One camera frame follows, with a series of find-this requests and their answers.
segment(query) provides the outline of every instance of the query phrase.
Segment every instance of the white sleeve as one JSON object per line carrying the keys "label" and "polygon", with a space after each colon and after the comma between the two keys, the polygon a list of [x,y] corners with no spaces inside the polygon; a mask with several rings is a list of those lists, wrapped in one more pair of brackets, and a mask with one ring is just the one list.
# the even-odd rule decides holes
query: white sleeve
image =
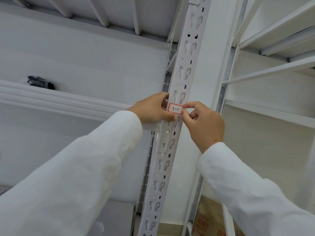
{"label": "white sleeve", "polygon": [[314,235],[315,216],[290,202],[224,143],[211,146],[196,167],[246,236]]}
{"label": "white sleeve", "polygon": [[1,195],[0,235],[86,235],[141,136],[139,118],[121,111],[76,139]]}

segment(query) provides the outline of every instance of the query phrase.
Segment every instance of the person's left hand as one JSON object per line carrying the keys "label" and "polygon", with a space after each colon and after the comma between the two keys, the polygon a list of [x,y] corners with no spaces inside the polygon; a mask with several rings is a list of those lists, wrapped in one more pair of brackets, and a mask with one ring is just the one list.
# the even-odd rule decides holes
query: person's left hand
{"label": "person's left hand", "polygon": [[177,116],[173,113],[165,111],[162,106],[166,105],[165,99],[168,99],[168,93],[160,92],[143,100],[136,102],[136,104],[127,109],[135,113],[140,119],[141,123],[155,123],[160,120],[168,122],[176,121]]}

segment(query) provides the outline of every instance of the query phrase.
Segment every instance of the red-bordered label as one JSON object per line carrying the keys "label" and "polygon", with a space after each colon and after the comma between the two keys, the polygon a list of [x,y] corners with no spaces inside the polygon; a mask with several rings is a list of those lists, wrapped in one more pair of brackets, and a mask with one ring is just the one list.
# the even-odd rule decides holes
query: red-bordered label
{"label": "red-bordered label", "polygon": [[183,110],[183,106],[175,103],[170,103],[167,111],[170,113],[174,113],[177,115],[181,115],[181,111]]}

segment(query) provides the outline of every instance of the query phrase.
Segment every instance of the hand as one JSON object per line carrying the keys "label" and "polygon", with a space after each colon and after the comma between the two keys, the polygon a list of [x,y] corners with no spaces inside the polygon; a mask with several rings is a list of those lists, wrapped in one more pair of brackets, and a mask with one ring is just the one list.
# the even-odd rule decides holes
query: hand
{"label": "hand", "polygon": [[188,102],[184,108],[195,109],[190,114],[183,109],[183,122],[202,154],[215,143],[223,141],[225,124],[219,113],[201,102]]}
{"label": "hand", "polygon": [[156,93],[136,102],[134,106],[127,110],[135,113],[141,123],[155,123],[160,120],[176,121],[177,116],[175,114],[162,109],[162,105],[164,105],[164,108],[167,106],[165,99],[168,99],[168,95],[166,92]]}

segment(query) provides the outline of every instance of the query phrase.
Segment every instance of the cardboard box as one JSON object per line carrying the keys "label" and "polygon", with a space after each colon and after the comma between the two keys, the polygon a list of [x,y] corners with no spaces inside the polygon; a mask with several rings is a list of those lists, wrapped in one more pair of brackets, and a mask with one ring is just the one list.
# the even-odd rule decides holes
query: cardboard box
{"label": "cardboard box", "polygon": [[[245,236],[234,222],[236,236]],[[226,236],[222,205],[201,196],[192,236]]]}

